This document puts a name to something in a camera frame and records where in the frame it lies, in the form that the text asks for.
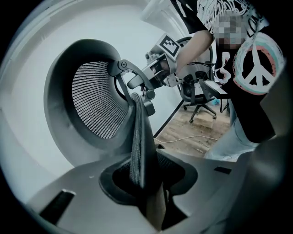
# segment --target black baseboard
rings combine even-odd
[[[182,100],[178,106],[176,107],[176,109],[172,112],[172,114],[170,115],[170,117],[166,120],[166,122],[160,127],[160,129],[154,134],[154,138],[156,138],[161,131],[166,127],[166,125],[169,123],[169,121],[173,118],[174,114],[176,114],[176,112],[179,110],[179,108],[182,106],[184,100]]]

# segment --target black slot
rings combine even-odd
[[[45,209],[40,216],[52,224],[57,224],[75,194],[71,191],[62,190]]]
[[[221,166],[216,167],[214,170],[215,171],[218,171],[218,172],[222,172],[222,173],[228,174],[228,175],[231,172],[231,169],[226,168],[226,167],[221,167]]]

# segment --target jeans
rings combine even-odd
[[[231,100],[230,129],[206,152],[206,159],[237,161],[237,158],[249,151],[253,151],[259,144],[249,141],[243,131]]]

